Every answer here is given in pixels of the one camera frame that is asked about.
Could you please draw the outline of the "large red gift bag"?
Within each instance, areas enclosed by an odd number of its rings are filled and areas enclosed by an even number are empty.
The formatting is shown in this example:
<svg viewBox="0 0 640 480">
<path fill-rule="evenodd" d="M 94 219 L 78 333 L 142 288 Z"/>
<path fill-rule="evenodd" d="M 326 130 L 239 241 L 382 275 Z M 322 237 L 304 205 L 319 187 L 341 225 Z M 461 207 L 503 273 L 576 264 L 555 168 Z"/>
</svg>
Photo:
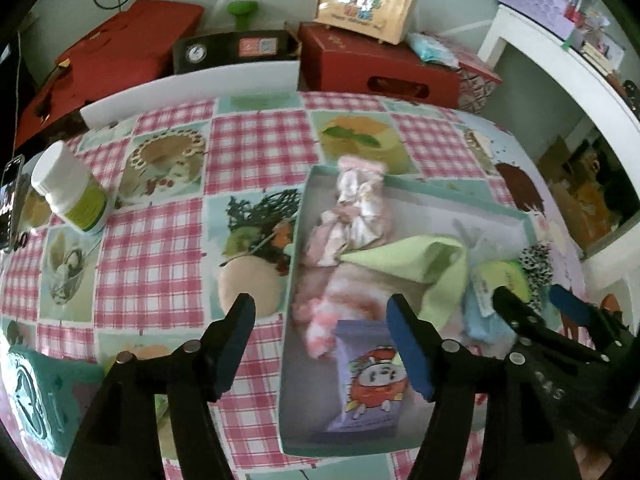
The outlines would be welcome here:
<svg viewBox="0 0 640 480">
<path fill-rule="evenodd" d="M 21 114 L 15 144 L 51 132 L 87 104 L 166 75 L 172 46 L 196 32 L 203 14 L 193 3 L 138 0 L 88 32 L 55 60 Z"/>
</svg>

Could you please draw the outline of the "leopard print scrunchie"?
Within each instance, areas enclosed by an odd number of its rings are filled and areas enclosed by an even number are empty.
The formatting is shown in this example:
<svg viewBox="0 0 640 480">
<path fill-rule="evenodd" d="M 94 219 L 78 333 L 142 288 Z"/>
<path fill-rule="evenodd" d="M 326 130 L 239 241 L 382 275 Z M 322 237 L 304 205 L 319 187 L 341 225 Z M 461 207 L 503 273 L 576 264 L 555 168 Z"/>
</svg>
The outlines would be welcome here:
<svg viewBox="0 0 640 480">
<path fill-rule="evenodd" d="M 546 244 L 536 244 L 522 250 L 518 264 L 523 270 L 530 299 L 526 301 L 536 313 L 544 308 L 544 292 L 551 286 L 553 268 Z"/>
</svg>

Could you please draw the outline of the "patterned cake tablecloth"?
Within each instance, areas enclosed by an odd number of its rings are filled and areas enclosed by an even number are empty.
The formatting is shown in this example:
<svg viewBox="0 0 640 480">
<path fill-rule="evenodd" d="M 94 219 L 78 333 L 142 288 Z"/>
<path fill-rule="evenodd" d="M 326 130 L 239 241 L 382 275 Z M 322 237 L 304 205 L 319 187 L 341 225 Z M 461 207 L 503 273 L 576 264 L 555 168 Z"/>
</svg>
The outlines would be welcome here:
<svg viewBox="0 0 640 480">
<path fill-rule="evenodd" d="M 17 328 L 46 356 L 100 364 L 122 349 L 175 348 L 220 317 L 214 267 L 247 241 L 240 220 L 292 207 L 312 166 L 366 152 L 361 143 L 328 136 L 333 127 L 375 138 L 372 155 L 395 174 L 527 212 L 553 246 L 555 281 L 585 292 L 559 208 L 506 130 L 446 107 L 295 92 L 165 107 L 70 139 L 70 150 L 112 192 L 126 188 L 136 151 L 166 157 L 182 130 L 204 146 L 190 181 L 178 188 L 168 169 L 142 171 L 134 198 L 90 242 L 87 273 L 66 304 L 51 298 L 49 264 L 75 233 L 40 214 L 26 245 L 2 263 L 3 327 Z"/>
</svg>

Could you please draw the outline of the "black smartphone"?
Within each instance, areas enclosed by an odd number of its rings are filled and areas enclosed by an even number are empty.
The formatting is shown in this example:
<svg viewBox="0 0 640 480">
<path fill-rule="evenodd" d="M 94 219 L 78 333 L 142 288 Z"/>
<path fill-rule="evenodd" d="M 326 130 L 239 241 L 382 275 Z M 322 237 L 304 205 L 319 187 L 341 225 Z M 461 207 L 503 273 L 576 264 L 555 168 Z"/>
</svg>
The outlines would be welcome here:
<svg viewBox="0 0 640 480">
<path fill-rule="evenodd" d="M 15 244 L 18 222 L 18 194 L 21 192 L 24 156 L 17 155 L 4 167 L 1 179 L 2 252 L 10 252 Z"/>
</svg>

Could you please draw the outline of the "pink white satin scrunchie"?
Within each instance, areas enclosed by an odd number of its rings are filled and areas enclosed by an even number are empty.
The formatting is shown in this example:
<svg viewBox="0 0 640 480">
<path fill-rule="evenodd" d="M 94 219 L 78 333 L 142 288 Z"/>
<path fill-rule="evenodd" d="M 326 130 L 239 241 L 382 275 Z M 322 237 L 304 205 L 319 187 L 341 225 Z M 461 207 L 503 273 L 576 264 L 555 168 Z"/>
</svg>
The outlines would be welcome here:
<svg viewBox="0 0 640 480">
<path fill-rule="evenodd" d="M 306 266 L 337 266 L 341 254 L 382 244 L 390 235 L 383 198 L 385 162 L 343 155 L 337 161 L 336 204 L 320 214 L 306 244 Z"/>
</svg>

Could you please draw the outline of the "black box with dial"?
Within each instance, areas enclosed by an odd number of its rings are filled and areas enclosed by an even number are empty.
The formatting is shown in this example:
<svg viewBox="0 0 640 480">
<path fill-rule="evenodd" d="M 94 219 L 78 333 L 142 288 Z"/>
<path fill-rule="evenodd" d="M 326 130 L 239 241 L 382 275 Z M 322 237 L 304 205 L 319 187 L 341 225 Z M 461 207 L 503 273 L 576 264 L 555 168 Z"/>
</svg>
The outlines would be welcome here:
<svg viewBox="0 0 640 480">
<path fill-rule="evenodd" d="M 183 38 L 172 46 L 176 75 L 220 66 L 299 58 L 300 42 L 285 29 L 220 32 Z"/>
</svg>

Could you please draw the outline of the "blue wet wipes pack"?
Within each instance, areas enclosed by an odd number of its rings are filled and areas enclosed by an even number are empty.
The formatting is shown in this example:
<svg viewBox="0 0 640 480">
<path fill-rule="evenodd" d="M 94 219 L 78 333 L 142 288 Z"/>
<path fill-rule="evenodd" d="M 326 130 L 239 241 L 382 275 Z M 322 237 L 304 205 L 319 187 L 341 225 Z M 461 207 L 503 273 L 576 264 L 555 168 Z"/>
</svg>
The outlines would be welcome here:
<svg viewBox="0 0 640 480">
<path fill-rule="evenodd" d="M 431 36 L 420 34 L 420 32 L 408 32 L 406 43 L 423 63 L 435 63 L 454 70 L 459 68 L 458 58 L 452 51 Z"/>
</svg>

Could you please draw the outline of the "purple baby wipes pack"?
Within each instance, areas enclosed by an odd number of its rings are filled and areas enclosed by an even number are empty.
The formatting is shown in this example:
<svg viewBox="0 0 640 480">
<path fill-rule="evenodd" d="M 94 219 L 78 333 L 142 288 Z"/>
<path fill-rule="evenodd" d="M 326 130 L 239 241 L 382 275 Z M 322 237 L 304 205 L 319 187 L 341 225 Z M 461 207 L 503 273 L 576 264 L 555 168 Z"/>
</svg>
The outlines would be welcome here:
<svg viewBox="0 0 640 480">
<path fill-rule="evenodd" d="M 397 426 L 409 385 L 383 321 L 341 320 L 335 327 L 340 411 L 330 434 L 371 432 Z"/>
</svg>

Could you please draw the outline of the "pink fluffy towel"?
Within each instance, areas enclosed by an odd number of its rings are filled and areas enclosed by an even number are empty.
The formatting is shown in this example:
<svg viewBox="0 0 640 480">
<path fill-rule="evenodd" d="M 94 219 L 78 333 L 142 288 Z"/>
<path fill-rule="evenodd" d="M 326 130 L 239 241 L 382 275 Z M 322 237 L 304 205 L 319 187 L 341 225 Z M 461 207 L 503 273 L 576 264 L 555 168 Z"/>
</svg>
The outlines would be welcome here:
<svg viewBox="0 0 640 480">
<path fill-rule="evenodd" d="M 426 290 L 424 284 L 348 262 L 305 266 L 296 278 L 291 314 L 308 356 L 327 360 L 334 357 L 338 321 L 381 321 L 395 294 L 418 308 Z"/>
</svg>

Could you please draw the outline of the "patterned red gift box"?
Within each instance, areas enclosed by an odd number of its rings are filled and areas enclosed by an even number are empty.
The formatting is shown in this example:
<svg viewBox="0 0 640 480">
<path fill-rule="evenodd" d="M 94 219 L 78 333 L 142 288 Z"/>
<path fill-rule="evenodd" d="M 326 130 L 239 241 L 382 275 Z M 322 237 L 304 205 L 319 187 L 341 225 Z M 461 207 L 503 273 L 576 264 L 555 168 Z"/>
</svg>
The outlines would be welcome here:
<svg viewBox="0 0 640 480">
<path fill-rule="evenodd" d="M 460 93 L 458 109 L 478 113 L 490 96 L 502 84 L 502 79 L 474 52 L 451 38 L 438 36 L 438 40 L 457 58 L 459 63 Z"/>
</svg>

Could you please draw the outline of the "green dumbbell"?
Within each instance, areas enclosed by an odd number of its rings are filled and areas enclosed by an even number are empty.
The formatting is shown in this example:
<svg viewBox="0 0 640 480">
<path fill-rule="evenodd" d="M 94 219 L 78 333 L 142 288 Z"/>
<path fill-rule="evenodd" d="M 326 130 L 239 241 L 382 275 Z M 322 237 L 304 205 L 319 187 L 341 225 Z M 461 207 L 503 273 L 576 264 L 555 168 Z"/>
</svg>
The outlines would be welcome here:
<svg viewBox="0 0 640 480">
<path fill-rule="evenodd" d="M 234 18 L 234 30 L 246 32 L 250 23 L 259 10 L 259 2 L 255 0 L 235 0 L 227 6 L 227 12 Z"/>
</svg>

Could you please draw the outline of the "light green cloth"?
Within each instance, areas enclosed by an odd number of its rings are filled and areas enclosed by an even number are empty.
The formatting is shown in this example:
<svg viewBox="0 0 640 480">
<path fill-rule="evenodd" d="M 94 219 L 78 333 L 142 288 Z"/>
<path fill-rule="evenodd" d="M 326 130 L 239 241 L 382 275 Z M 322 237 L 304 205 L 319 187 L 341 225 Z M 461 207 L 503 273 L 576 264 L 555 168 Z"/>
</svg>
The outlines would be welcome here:
<svg viewBox="0 0 640 480">
<path fill-rule="evenodd" d="M 444 328 L 469 281 L 469 251 L 457 237 L 417 235 L 341 255 L 366 269 L 425 286 L 418 318 Z"/>
</svg>

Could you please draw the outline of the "white pill bottle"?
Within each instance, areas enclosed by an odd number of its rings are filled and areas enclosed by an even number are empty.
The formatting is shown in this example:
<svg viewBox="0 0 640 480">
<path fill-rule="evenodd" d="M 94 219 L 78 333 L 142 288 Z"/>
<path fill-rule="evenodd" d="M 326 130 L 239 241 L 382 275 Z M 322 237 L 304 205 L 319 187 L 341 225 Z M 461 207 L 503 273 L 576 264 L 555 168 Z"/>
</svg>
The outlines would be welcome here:
<svg viewBox="0 0 640 480">
<path fill-rule="evenodd" d="M 30 184 L 51 211 L 77 232 L 93 235 L 104 228 L 111 196 L 63 141 L 51 144 L 40 155 Z"/>
</svg>

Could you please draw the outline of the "teal shallow cardboard tray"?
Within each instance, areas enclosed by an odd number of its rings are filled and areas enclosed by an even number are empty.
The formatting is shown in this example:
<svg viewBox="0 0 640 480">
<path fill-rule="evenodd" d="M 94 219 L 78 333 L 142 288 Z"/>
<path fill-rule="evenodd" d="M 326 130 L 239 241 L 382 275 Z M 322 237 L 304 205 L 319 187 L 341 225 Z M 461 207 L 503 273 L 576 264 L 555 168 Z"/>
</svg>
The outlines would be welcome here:
<svg viewBox="0 0 640 480">
<path fill-rule="evenodd" d="M 471 271 L 536 242 L 521 211 L 388 176 L 374 198 L 388 232 L 327 266 L 307 248 L 336 211 L 341 182 L 334 167 L 312 168 L 296 220 L 278 422 L 288 455 L 419 446 L 434 410 L 434 356 L 470 342 L 462 307 Z"/>
</svg>

